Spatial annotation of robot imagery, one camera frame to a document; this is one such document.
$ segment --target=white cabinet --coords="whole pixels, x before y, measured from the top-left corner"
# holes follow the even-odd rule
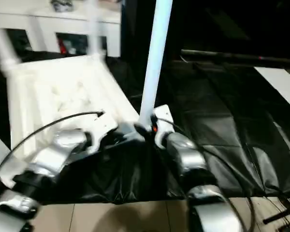
[[[57,13],[47,0],[0,0],[0,28],[26,31],[32,50],[59,52],[56,33],[88,34],[85,1],[74,0],[74,11]],[[120,3],[100,2],[99,35],[106,37],[110,57],[120,56]]]

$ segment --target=wire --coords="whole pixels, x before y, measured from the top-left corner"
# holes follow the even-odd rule
[[[279,207],[277,205],[275,205],[275,203],[269,199],[268,197],[264,197],[265,199],[267,199],[270,203],[272,203],[273,206],[275,206],[275,208],[281,213],[282,211],[279,209]],[[286,217],[283,217],[285,223],[290,224],[289,220]]]
[[[180,132],[182,132],[182,133],[186,136],[185,131],[184,131],[180,126],[176,125],[175,123],[173,123],[173,122],[171,122],[171,121],[169,121],[169,120],[166,120],[166,119],[164,119],[164,118],[158,118],[158,117],[157,117],[157,120],[164,121],[164,122],[167,122],[167,123],[171,124],[173,127],[175,127],[176,129],[178,129]],[[248,230],[246,229],[246,227],[245,227],[245,225],[244,225],[244,220],[243,220],[243,218],[240,216],[240,214],[239,214],[238,210],[236,209],[236,207],[234,206],[234,204],[230,201],[230,199],[228,199],[227,197],[225,197],[225,198],[227,199],[227,201],[228,201],[228,203],[230,204],[231,208],[234,210],[236,216],[238,217],[240,223],[241,223],[242,226],[243,226],[243,229],[244,229],[245,231],[248,231],[248,232],[253,232],[254,229],[255,229],[255,226],[256,226],[256,213],[255,213],[255,206],[254,206],[254,204],[253,204],[253,202],[252,202],[251,197],[247,196],[247,192],[246,192],[246,189],[245,189],[243,183],[242,183],[241,180],[238,178],[238,176],[236,175],[236,173],[234,172],[234,170],[232,169],[232,167],[231,167],[231,166],[230,166],[230,165],[229,165],[229,164],[228,164],[224,159],[222,159],[221,157],[219,157],[219,156],[216,155],[215,153],[213,153],[213,152],[211,152],[211,151],[205,149],[204,147],[198,147],[198,148],[200,148],[200,149],[202,149],[203,151],[207,152],[207,153],[210,154],[211,156],[213,156],[213,157],[219,159],[219,160],[224,164],[224,166],[228,168],[228,170],[232,173],[233,177],[236,179],[236,181],[237,181],[238,184],[240,185],[240,187],[241,187],[241,189],[242,189],[242,191],[243,191],[245,197],[248,199],[249,208],[250,208],[250,212],[251,212],[250,227],[249,227]]]
[[[37,129],[36,131],[32,132],[30,135],[28,135],[26,138],[24,138],[22,141],[20,141],[7,155],[6,157],[4,157],[3,161],[0,164],[0,169],[4,166],[4,164],[9,160],[9,158],[12,156],[12,154],[20,148],[21,145],[23,145],[29,138],[31,138],[32,136],[36,135],[37,133],[45,130],[46,128],[49,128],[59,122],[65,121],[69,118],[73,118],[73,117],[78,117],[78,116],[82,116],[82,115],[98,115],[100,116],[101,114],[103,114],[102,111],[90,111],[90,112],[84,112],[84,113],[78,113],[78,114],[74,114],[74,115],[70,115],[70,116],[66,116],[60,119],[57,119],[49,124],[46,124],[45,126]]]
[[[183,57],[182,57],[182,55],[179,55],[179,57],[182,59],[182,61],[184,61],[185,63],[189,63],[188,61],[186,61]]]

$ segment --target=black tarp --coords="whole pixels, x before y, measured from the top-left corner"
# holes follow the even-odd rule
[[[34,53],[26,59],[49,55],[61,57]],[[125,62],[108,59],[107,63],[139,109],[142,82],[134,78]],[[5,100],[0,107],[4,108],[6,90],[1,94]],[[157,105],[169,104],[175,122],[187,135],[230,164],[251,196],[290,196],[290,105],[253,68],[173,63],[162,71],[158,98]],[[5,107],[0,114],[7,114]],[[9,136],[9,131],[1,133]],[[44,203],[126,203],[183,197],[165,161],[166,154],[157,152],[149,142],[121,146],[72,164]],[[209,154],[206,158],[228,196],[243,197],[229,170]]]

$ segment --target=white pole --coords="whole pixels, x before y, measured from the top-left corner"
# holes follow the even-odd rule
[[[146,128],[153,113],[173,0],[157,0],[139,122]]]
[[[5,70],[10,68],[10,65],[18,63],[19,60],[7,34],[0,29],[0,67]]]
[[[87,16],[88,16],[88,53],[93,56],[102,54],[102,46],[99,38],[99,5],[98,0],[87,0]]]

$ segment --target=tile floor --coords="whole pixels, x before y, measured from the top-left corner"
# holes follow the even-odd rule
[[[257,215],[255,232],[274,232],[285,223],[282,219],[263,225],[264,218],[284,209],[276,198],[270,200],[253,198]],[[233,198],[232,202],[249,226],[246,199]],[[41,209],[32,224],[35,232],[188,232],[186,210],[185,201],[49,205]]]

